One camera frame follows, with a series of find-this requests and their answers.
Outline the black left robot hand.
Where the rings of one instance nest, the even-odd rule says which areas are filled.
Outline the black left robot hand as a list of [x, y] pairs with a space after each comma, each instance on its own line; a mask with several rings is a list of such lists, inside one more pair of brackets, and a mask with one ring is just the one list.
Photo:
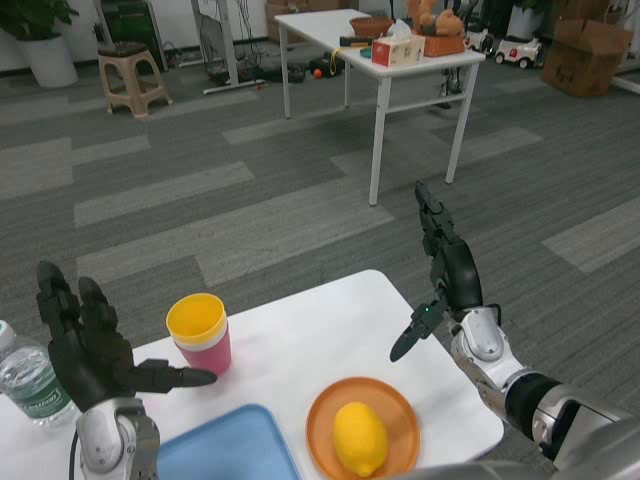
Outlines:
[[217, 381], [208, 370], [175, 368], [164, 359], [136, 365], [130, 342], [117, 330], [116, 310], [93, 279], [80, 278], [79, 293], [74, 294], [59, 267], [41, 261], [37, 284], [40, 318], [51, 334], [50, 361], [81, 412], [138, 392], [166, 394]]

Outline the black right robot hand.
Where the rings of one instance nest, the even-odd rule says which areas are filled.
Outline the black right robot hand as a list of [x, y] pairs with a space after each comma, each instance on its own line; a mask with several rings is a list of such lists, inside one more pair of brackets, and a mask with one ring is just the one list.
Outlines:
[[421, 339], [428, 338], [447, 312], [459, 312], [483, 304], [479, 273], [467, 243], [454, 229], [446, 207], [421, 181], [415, 185], [423, 249], [432, 259], [429, 278], [436, 298], [422, 303], [411, 314], [409, 326], [394, 343], [389, 358], [398, 361]]

